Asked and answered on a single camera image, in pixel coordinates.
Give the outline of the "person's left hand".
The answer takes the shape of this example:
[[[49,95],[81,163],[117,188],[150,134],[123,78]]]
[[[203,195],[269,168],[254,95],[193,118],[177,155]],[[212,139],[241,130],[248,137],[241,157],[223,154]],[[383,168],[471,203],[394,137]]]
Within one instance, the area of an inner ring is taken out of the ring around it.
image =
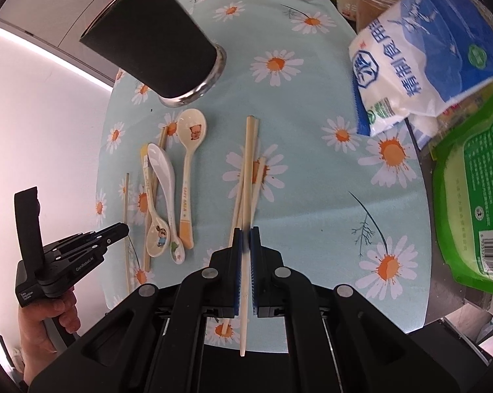
[[[57,318],[69,334],[77,333],[81,323],[76,304],[74,288],[70,288],[58,299],[41,299],[18,309],[23,381],[27,385],[57,358],[57,349],[48,336],[44,321]]]

